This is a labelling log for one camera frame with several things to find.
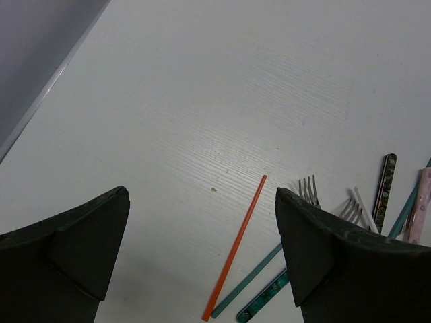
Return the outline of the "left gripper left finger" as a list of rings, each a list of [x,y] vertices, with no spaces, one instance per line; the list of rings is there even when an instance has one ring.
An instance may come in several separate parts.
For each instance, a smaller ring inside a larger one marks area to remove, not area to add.
[[[118,186],[1,235],[2,322],[93,322],[105,300],[130,209]]]

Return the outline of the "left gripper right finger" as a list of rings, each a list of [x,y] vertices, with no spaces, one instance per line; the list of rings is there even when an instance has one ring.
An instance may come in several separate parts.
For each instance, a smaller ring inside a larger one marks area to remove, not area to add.
[[[305,322],[429,322],[430,249],[372,233],[278,188],[275,215]]]

